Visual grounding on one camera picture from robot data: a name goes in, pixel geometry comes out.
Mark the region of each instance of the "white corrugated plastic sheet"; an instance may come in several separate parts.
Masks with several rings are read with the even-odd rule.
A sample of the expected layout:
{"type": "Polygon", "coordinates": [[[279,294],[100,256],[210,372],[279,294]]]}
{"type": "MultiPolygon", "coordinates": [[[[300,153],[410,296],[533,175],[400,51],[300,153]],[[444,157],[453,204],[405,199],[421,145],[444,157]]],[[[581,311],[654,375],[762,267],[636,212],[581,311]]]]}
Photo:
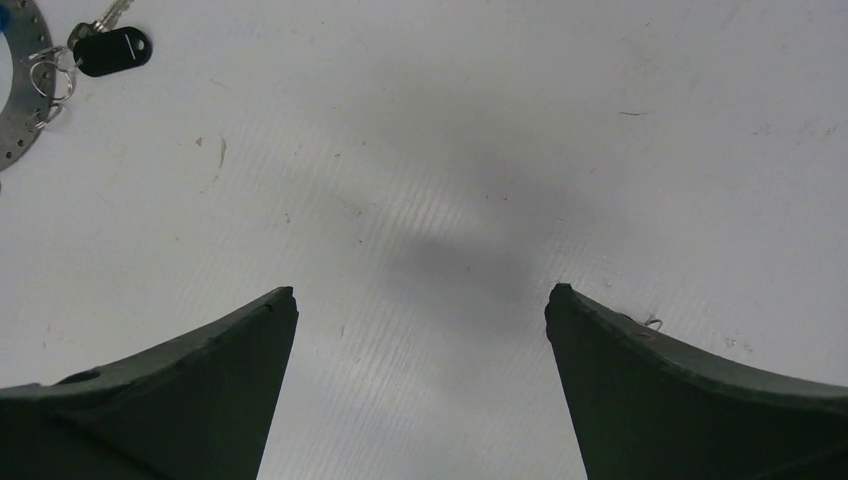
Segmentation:
{"type": "MultiPolygon", "coordinates": [[[[62,42],[108,2],[39,3],[62,42]]],[[[81,77],[2,173],[4,386],[292,285],[260,478],[580,479],[556,282],[848,385],[844,2],[136,0],[121,23],[150,63],[81,77]]]]}

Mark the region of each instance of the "metal ring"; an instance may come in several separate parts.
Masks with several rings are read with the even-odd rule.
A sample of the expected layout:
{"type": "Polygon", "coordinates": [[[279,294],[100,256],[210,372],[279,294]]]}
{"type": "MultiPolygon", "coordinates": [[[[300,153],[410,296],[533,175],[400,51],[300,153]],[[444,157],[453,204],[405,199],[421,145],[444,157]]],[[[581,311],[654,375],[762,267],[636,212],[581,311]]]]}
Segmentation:
{"type": "Polygon", "coordinates": [[[47,116],[43,120],[39,120],[38,123],[31,124],[30,121],[33,119],[38,119],[38,116],[41,115],[41,110],[36,110],[35,113],[29,116],[26,122],[27,130],[31,132],[37,132],[44,127],[46,127],[50,122],[56,120],[56,117],[62,113],[62,110],[65,109],[65,106],[61,103],[53,103],[50,105],[50,109],[47,110],[47,116]]]}
{"type": "Polygon", "coordinates": [[[659,318],[652,318],[652,319],[646,321],[645,323],[643,323],[643,325],[645,325],[648,328],[651,328],[651,325],[657,325],[657,328],[651,328],[651,330],[656,330],[656,331],[659,332],[660,329],[662,328],[663,323],[662,323],[662,320],[660,320],[659,318]]]}
{"type": "Polygon", "coordinates": [[[32,86],[35,87],[35,90],[38,92],[38,94],[41,95],[44,98],[48,98],[49,95],[41,89],[41,87],[38,85],[39,82],[36,81],[35,76],[34,76],[35,75],[35,69],[38,68],[39,65],[52,65],[56,69],[57,72],[61,72],[62,74],[65,75],[65,78],[68,79],[68,91],[65,93],[65,95],[63,95],[61,97],[54,97],[53,102],[55,102],[55,103],[65,103],[65,102],[67,102],[74,95],[74,91],[77,88],[76,76],[73,74],[74,71],[76,71],[76,66],[74,66],[70,70],[68,70],[67,68],[64,68],[61,65],[59,65],[59,63],[56,60],[39,60],[39,61],[33,63],[32,66],[29,67],[29,81],[30,81],[30,83],[32,83],[32,86]]]}
{"type": "Polygon", "coordinates": [[[69,50],[69,49],[68,49],[68,47],[66,47],[64,45],[53,45],[52,47],[47,47],[44,50],[39,50],[39,51],[33,53],[32,55],[28,56],[26,58],[26,60],[24,61],[24,63],[32,63],[39,58],[42,58],[42,59],[58,58],[62,54],[64,54],[64,52],[62,52],[62,50],[69,50]]]}
{"type": "MultiPolygon", "coordinates": [[[[2,35],[12,54],[12,90],[8,99],[0,99],[5,101],[5,106],[0,104],[0,171],[15,163],[38,138],[39,130],[32,125],[32,112],[51,109],[52,95],[45,98],[32,88],[27,68],[27,58],[33,52],[49,50],[53,45],[36,1],[0,0],[0,5],[11,14],[2,35]]],[[[51,92],[56,72],[52,68],[45,71],[47,77],[39,79],[40,87],[51,92]]]]}

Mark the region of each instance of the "curved metal edge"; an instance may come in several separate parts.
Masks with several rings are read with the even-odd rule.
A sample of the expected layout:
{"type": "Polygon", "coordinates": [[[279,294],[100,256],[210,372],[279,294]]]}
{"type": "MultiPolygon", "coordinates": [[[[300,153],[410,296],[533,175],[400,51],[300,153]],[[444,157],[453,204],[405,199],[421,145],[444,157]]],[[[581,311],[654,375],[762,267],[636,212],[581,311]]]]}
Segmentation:
{"type": "Polygon", "coordinates": [[[0,402],[59,401],[63,407],[97,405],[139,384],[169,380],[217,346],[231,341],[240,329],[270,308],[294,312],[291,287],[279,288],[208,325],[113,363],[78,372],[55,385],[29,384],[0,389],[0,402]]]}
{"type": "Polygon", "coordinates": [[[0,390],[0,478],[255,478],[297,318],[280,288],[56,385],[0,390]]]}
{"type": "MultiPolygon", "coordinates": [[[[639,324],[575,292],[570,285],[556,286],[548,309],[564,301],[580,313],[569,317],[573,321],[594,322],[621,347],[637,353],[654,368],[678,376],[697,388],[720,388],[726,396],[786,407],[803,408],[807,402],[815,400],[817,408],[848,417],[846,387],[788,377],[727,360],[639,324]]],[[[552,317],[548,317],[549,329],[556,328],[550,323],[552,317]]]]}
{"type": "MultiPolygon", "coordinates": [[[[27,57],[52,45],[50,30],[34,0],[0,0],[11,13],[3,31],[12,54],[12,90],[0,112],[0,172],[9,168],[29,150],[40,132],[27,128],[38,112],[50,110],[51,98],[42,97],[30,83],[27,57]]],[[[42,89],[55,90],[56,73],[45,68],[42,89]]]]}
{"type": "Polygon", "coordinates": [[[711,355],[569,285],[545,317],[590,479],[848,478],[848,389],[711,355]]]}

